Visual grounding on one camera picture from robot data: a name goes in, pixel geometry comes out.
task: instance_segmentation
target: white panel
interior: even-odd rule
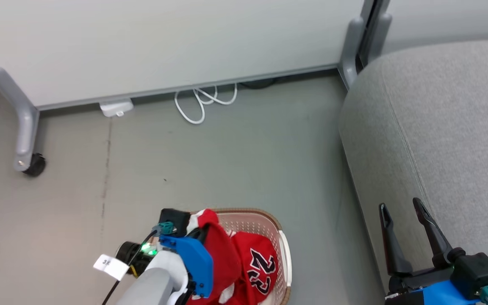
[[[383,54],[433,43],[488,39],[488,0],[391,0]]]
[[[336,64],[364,0],[0,0],[36,106]]]

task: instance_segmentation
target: coiled white cord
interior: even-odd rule
[[[199,106],[201,107],[201,118],[199,120],[192,120],[192,119],[188,118],[188,116],[186,116],[186,114],[184,114],[184,111],[182,111],[182,108],[180,108],[180,105],[178,104],[178,93],[180,93],[180,91],[176,91],[176,93],[175,93],[176,108],[178,108],[178,111],[180,111],[180,114],[184,117],[184,119],[186,119],[186,121],[188,121],[189,123],[195,124],[195,125],[203,123],[205,121],[205,106],[204,105],[209,105],[209,104],[212,104],[213,102],[216,102],[216,103],[222,104],[222,105],[230,105],[233,102],[235,102],[236,94],[238,93],[238,89],[236,88],[236,83],[235,83],[235,90],[233,93],[233,98],[230,99],[228,102],[224,102],[223,100],[219,100],[217,98],[217,86],[214,86],[213,88],[214,88],[214,93],[213,93],[214,95],[213,96],[209,95],[207,92],[203,91],[203,89],[200,89],[200,88],[193,89],[193,93],[195,95],[195,98],[197,99],[197,102],[199,102]],[[210,100],[202,100],[201,97],[199,96],[199,93],[206,96]]]

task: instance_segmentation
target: gray sofa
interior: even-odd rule
[[[453,247],[488,255],[488,41],[378,58],[349,90],[339,129],[386,291],[382,202],[414,270],[432,267],[432,251],[413,197]]]

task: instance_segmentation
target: black wheel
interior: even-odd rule
[[[31,163],[29,164],[29,168],[23,171],[23,173],[30,177],[37,177],[41,174],[41,172],[43,172],[45,167],[46,160],[37,152],[31,155]]]

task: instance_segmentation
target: perforated basket side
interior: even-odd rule
[[[244,231],[263,235],[271,241],[282,268],[278,268],[274,284],[274,304],[286,305],[291,294],[291,254],[287,246],[281,225],[271,214],[252,208],[214,209],[221,224],[226,230]]]

